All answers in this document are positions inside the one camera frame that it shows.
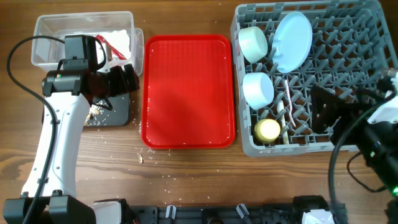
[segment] red plastic tray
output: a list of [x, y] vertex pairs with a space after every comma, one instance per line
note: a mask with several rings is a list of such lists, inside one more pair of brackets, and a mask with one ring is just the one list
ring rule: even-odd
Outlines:
[[231, 46], [222, 35], [158, 35], [145, 45], [142, 140], [217, 148], [235, 138]]

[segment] white bowl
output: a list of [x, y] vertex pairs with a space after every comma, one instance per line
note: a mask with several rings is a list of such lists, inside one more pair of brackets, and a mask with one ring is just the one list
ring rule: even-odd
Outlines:
[[238, 40], [243, 56], [250, 63], [256, 63], [267, 55], [267, 39], [260, 28], [248, 27], [241, 29], [238, 34]]
[[265, 73], [248, 73], [243, 77], [243, 95], [249, 106], [258, 110], [272, 103], [274, 86]]

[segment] white mug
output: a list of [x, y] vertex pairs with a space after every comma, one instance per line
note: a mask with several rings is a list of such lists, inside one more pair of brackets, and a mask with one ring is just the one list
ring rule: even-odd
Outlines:
[[243, 95], [249, 106], [258, 110], [272, 103], [274, 86], [265, 73], [247, 73], [243, 77]]
[[243, 56], [250, 63], [256, 63], [268, 53], [266, 36], [256, 26], [241, 29], [238, 34], [238, 40]]

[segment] gray dish rack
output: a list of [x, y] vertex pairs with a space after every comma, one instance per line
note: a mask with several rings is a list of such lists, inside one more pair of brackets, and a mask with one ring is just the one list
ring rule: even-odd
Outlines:
[[[280, 21], [292, 11], [302, 12], [313, 29], [313, 42], [308, 58], [296, 70], [279, 73], [272, 63], [274, 33]], [[269, 51], [257, 63], [249, 63], [242, 54], [238, 32], [242, 28], [258, 26], [265, 33]], [[231, 25], [233, 60], [239, 85], [239, 120], [243, 151], [251, 157], [288, 156], [304, 152], [330, 151], [329, 141], [333, 128], [323, 134], [311, 130], [312, 112], [310, 88], [320, 85], [346, 100], [355, 100], [352, 94], [359, 86], [375, 89], [377, 69], [398, 66], [396, 53], [387, 28], [384, 13], [377, 0], [340, 0], [278, 2], [242, 4], [235, 9]], [[274, 101], [259, 110], [253, 110], [243, 95], [243, 76], [251, 72], [266, 73], [274, 84]], [[296, 127], [289, 119], [289, 102], [284, 80], [289, 82]], [[277, 113], [278, 102], [284, 110]], [[270, 144], [254, 137], [254, 125], [263, 118], [276, 119], [279, 124], [285, 117], [280, 136]], [[288, 133], [289, 144], [284, 144], [282, 134]], [[342, 150], [357, 150], [356, 146], [343, 146]]]

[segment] clear plastic bin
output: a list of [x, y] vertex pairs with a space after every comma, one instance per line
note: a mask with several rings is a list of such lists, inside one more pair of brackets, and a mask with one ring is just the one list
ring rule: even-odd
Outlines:
[[[127, 60], [113, 60], [111, 67], [131, 63], [137, 75], [142, 73], [144, 58], [144, 38], [140, 29], [134, 28], [132, 13], [120, 12], [85, 12], [40, 16], [37, 19], [34, 35], [49, 35], [64, 39], [66, 35], [93, 35], [103, 32], [126, 30], [130, 37], [131, 55]], [[64, 45], [60, 42], [35, 39], [32, 44], [32, 64], [45, 71], [56, 70], [58, 62], [65, 58]]]

